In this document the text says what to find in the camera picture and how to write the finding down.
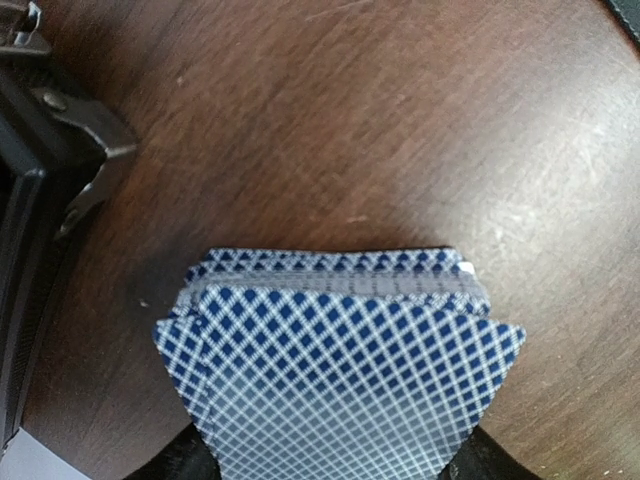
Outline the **grey card deck box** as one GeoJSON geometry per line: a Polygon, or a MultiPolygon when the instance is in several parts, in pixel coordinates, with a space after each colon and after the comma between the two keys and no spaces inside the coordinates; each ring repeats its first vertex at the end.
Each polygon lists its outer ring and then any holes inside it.
{"type": "Polygon", "coordinates": [[[451,248],[221,248],[154,343],[225,479],[434,479],[526,334],[451,248]]]}

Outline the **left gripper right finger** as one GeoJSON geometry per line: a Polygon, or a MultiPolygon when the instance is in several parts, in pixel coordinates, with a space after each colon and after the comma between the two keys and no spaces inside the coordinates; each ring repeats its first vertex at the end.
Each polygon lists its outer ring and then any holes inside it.
{"type": "Polygon", "coordinates": [[[540,480],[480,426],[442,471],[443,480],[540,480]]]}

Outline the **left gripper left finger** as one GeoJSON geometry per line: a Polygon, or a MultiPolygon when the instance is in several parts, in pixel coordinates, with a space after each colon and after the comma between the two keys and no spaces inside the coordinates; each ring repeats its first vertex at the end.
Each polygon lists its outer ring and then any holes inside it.
{"type": "Polygon", "coordinates": [[[220,467],[193,424],[125,480],[220,480],[220,467]]]}

